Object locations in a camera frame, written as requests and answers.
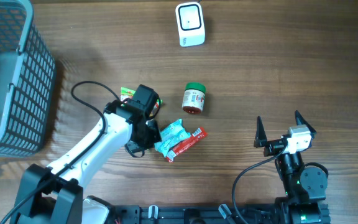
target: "basket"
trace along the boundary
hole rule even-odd
[[[28,0],[0,0],[0,156],[30,156],[44,144],[56,71],[33,15]]]

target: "green cap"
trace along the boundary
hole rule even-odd
[[[205,86],[201,83],[187,83],[186,90],[199,90],[203,93],[206,92]]]

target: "wooden surface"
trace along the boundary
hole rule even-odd
[[[209,136],[169,164],[151,150],[133,159],[120,150],[91,181],[85,195],[112,204],[208,205],[231,203],[238,173],[262,159],[252,147],[256,117],[268,138],[294,125],[299,110],[318,135],[305,162],[329,171],[327,200],[333,223],[358,223],[358,1],[205,1],[206,42],[181,48],[175,2],[45,4],[35,23],[58,64],[45,149],[25,159],[0,158],[0,219],[14,203],[23,171],[46,166],[96,124],[70,88],[95,80],[154,88],[164,101],[164,128],[178,118],[188,131]],[[206,85],[204,112],[181,110],[187,82]],[[112,96],[96,86],[78,95],[98,108]],[[238,203],[273,202],[284,195],[273,163],[237,186]]]

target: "white square object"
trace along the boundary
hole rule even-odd
[[[198,2],[179,4],[176,15],[180,45],[189,47],[204,43],[205,28],[201,5]]]

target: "red packet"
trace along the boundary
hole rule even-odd
[[[201,139],[207,136],[207,132],[204,130],[203,127],[198,128],[190,138],[182,141],[181,143],[177,144],[172,150],[170,150],[166,156],[168,162],[173,162],[173,158],[176,156],[184,153],[187,149],[191,146],[196,144]]]

